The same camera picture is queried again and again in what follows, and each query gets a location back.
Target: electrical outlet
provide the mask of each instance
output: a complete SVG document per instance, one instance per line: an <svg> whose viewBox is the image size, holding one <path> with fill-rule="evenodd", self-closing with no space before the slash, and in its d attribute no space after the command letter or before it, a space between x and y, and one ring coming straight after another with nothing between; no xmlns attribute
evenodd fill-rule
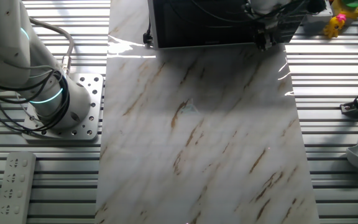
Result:
<svg viewBox="0 0 358 224"><path fill-rule="evenodd" d="M0 193L0 224L26 223L35 160L31 152L8 155Z"/></svg>
<svg viewBox="0 0 358 224"><path fill-rule="evenodd" d="M3 215L9 215L9 212L11 212L11 206L5 205L0 208L0 213Z"/></svg>
<svg viewBox="0 0 358 224"><path fill-rule="evenodd" d="M12 198L13 197L13 189L5 190L3 193L4 198Z"/></svg>

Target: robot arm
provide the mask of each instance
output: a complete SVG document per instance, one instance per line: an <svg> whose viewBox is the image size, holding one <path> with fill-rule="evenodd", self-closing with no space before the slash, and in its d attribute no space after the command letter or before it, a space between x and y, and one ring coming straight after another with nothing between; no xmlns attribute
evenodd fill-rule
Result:
<svg viewBox="0 0 358 224"><path fill-rule="evenodd" d="M0 91L7 90L35 108L45 125L37 131L75 126L90 109L88 92L65 75L35 34L20 0L0 0Z"/></svg>

